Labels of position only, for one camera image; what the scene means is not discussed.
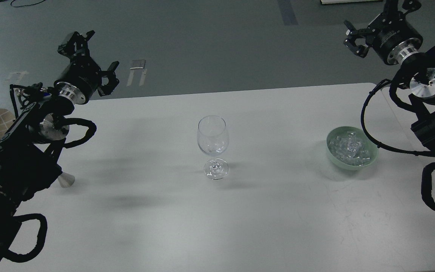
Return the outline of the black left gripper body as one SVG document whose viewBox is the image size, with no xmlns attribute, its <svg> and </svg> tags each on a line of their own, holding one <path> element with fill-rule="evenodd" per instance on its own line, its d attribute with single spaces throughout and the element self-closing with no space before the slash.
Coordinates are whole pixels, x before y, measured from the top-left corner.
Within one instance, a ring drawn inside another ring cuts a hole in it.
<svg viewBox="0 0 435 272">
<path fill-rule="evenodd" d="M 54 82 L 54 87 L 63 90 L 72 89 L 75 104 L 89 102 L 97 88 L 102 84 L 101 68 L 89 55 L 74 56 L 70 64 Z"/>
</svg>

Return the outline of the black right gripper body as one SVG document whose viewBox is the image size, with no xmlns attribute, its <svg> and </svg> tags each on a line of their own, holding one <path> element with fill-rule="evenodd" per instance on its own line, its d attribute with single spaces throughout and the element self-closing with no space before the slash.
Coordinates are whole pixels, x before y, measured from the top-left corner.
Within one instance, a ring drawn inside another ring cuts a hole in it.
<svg viewBox="0 0 435 272">
<path fill-rule="evenodd" d="M 423 44 L 423 36 L 405 19 L 389 21 L 378 15 L 367 29 L 372 32 L 367 36 L 367 45 L 386 65 L 401 64 L 400 51 L 409 45 L 418 50 Z"/>
</svg>

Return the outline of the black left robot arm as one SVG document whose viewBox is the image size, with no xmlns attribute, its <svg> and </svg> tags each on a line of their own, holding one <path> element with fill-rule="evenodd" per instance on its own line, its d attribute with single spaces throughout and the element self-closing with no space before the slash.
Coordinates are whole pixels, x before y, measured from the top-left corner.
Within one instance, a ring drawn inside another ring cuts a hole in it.
<svg viewBox="0 0 435 272">
<path fill-rule="evenodd" d="M 107 96 L 119 84 L 118 61 L 103 70 L 91 57 L 88 41 L 94 34 L 75 31 L 66 36 L 58 53 L 69 59 L 69 65 L 53 86 L 10 85 L 15 121 L 0 138 L 0 262 L 28 262 L 41 253 L 46 217 L 40 213 L 17 216 L 17 208 L 56 180 L 64 187 L 74 183 L 74 176 L 62 170 L 58 159 L 64 148 L 89 141 L 97 126 L 69 115 L 95 92 Z"/>
</svg>

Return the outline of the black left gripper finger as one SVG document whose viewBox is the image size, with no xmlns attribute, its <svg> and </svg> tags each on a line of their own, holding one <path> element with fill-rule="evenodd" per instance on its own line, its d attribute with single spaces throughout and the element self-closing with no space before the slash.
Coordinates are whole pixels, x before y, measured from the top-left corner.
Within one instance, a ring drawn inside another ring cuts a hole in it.
<svg viewBox="0 0 435 272">
<path fill-rule="evenodd" d="M 114 61 L 109 65 L 107 70 L 98 71 L 98 75 L 102 79 L 102 82 L 104 79 L 106 79 L 106 83 L 100 84 L 97 88 L 100 97 L 111 95 L 116 87 L 119 85 L 120 81 L 116 77 L 116 69 L 118 68 L 119 64 L 119 61 Z"/>
<path fill-rule="evenodd" d="M 78 31 L 71 32 L 59 45 L 57 52 L 70 61 L 76 60 L 78 57 L 90 57 L 88 41 L 94 34 L 94 30 L 88 31 L 85 35 L 80 34 Z"/>
</svg>

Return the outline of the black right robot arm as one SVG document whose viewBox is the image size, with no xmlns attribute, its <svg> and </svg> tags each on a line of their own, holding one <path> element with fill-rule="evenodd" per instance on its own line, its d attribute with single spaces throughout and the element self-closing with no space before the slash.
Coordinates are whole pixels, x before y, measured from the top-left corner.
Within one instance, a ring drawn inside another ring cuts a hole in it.
<svg viewBox="0 0 435 272">
<path fill-rule="evenodd" d="M 347 20 L 343 44 L 356 56 L 366 57 L 373 49 L 386 65 L 400 65 L 392 79 L 383 79 L 370 91 L 361 109 L 361 129 L 378 148 L 394 153 L 435 157 L 435 46 L 420 52 L 423 37 L 406 21 L 406 16 L 421 8 L 418 0 L 405 0 L 402 10 L 397 0 L 385 1 L 383 10 L 365 28 L 357 29 Z M 426 148 L 403 150 L 386 145 L 369 134 L 365 124 L 366 107 L 383 87 L 397 107 L 414 113 L 417 121 L 411 131 Z"/>
</svg>

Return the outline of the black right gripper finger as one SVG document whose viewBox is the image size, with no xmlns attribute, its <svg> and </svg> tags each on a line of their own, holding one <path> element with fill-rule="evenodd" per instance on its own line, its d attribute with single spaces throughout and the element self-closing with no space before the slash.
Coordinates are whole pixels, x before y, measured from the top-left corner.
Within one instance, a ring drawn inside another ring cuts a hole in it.
<svg viewBox="0 0 435 272">
<path fill-rule="evenodd" d="M 404 19 L 407 14 L 419 10 L 421 6 L 419 0 L 404 0 L 399 9 L 398 0 L 385 0 L 382 19 Z"/>
<path fill-rule="evenodd" d="M 358 57 L 366 57 L 376 36 L 376 29 L 356 29 L 348 20 L 344 21 L 344 25 L 347 28 L 347 36 L 344 40 L 345 47 Z"/>
</svg>

